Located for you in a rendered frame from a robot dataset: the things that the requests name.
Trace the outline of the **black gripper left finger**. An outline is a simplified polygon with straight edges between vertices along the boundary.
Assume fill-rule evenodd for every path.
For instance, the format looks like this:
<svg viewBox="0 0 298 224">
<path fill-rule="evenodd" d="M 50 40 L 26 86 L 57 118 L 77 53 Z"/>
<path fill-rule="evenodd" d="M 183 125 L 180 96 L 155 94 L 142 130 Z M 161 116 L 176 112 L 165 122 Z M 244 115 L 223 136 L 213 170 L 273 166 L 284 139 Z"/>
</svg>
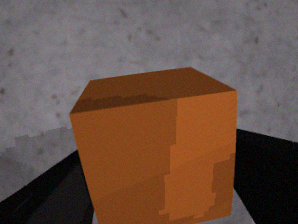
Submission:
<svg viewBox="0 0 298 224">
<path fill-rule="evenodd" d="M 78 151 L 0 201 L 0 224 L 92 224 L 93 214 Z"/>
</svg>

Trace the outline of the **orange block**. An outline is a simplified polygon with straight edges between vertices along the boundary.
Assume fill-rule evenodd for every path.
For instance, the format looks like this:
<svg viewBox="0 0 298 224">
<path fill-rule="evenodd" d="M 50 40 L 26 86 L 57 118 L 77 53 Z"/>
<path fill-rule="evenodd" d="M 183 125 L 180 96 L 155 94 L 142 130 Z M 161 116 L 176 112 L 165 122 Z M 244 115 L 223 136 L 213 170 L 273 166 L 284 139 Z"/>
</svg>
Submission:
<svg viewBox="0 0 298 224">
<path fill-rule="evenodd" d="M 106 77 L 69 116 L 98 224 L 230 216 L 237 89 L 192 67 Z"/>
</svg>

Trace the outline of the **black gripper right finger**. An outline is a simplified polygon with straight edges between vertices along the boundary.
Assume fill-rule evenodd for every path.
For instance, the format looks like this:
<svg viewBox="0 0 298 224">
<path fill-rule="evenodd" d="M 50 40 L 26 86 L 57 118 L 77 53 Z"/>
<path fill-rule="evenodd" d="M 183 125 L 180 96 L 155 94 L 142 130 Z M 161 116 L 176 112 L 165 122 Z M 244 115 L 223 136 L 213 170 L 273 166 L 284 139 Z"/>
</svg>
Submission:
<svg viewBox="0 0 298 224">
<path fill-rule="evenodd" d="M 237 128 L 234 190 L 254 224 L 298 224 L 298 143 Z"/>
</svg>

